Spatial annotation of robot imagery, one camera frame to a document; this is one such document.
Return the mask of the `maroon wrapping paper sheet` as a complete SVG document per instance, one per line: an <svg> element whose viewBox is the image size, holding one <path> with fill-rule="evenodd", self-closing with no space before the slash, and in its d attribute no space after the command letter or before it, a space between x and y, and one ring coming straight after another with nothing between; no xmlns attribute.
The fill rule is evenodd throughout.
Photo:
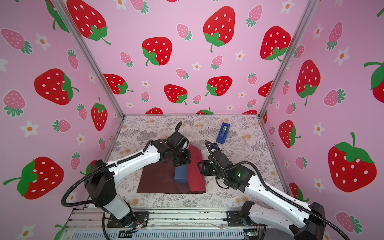
<svg viewBox="0 0 384 240"><path fill-rule="evenodd" d="M201 175L198 163L203 160L202 152L190 145L191 163L175 167L171 163L155 163L144 167L137 193L140 194L204 194L205 177Z"/></svg>

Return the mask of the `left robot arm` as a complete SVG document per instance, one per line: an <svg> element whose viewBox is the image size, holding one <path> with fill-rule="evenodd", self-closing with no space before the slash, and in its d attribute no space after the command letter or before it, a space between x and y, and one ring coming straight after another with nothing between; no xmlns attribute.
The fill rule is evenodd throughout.
<svg viewBox="0 0 384 240"><path fill-rule="evenodd" d="M131 173L157 162L171 160L175 167L191 163L189 140L174 131L165 140L150 140L143 150L116 161L93 164L85 187L95 207L111 214L122 227L132 226L136 220L130 205L116 192L116 183Z"/></svg>

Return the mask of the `blue gift box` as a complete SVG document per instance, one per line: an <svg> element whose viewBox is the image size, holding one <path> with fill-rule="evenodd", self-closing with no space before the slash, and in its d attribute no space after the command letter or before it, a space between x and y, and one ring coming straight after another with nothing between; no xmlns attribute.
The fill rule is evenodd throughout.
<svg viewBox="0 0 384 240"><path fill-rule="evenodd" d="M188 183L188 166L183 165L175 168L174 180L178 184Z"/></svg>

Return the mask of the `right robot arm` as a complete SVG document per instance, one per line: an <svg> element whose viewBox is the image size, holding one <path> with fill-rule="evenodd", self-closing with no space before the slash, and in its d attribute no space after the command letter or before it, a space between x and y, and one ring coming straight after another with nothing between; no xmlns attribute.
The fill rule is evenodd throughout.
<svg viewBox="0 0 384 240"><path fill-rule="evenodd" d="M315 216L324 214L323 207L316 203L309 205L267 184L251 162L233 164L224 153L215 151L208 160L199 162L198 168L203 176L223 180L224 189L239 190L271 207L246 207L246 218L253 223L280 230L295 240L324 237L326 223Z"/></svg>

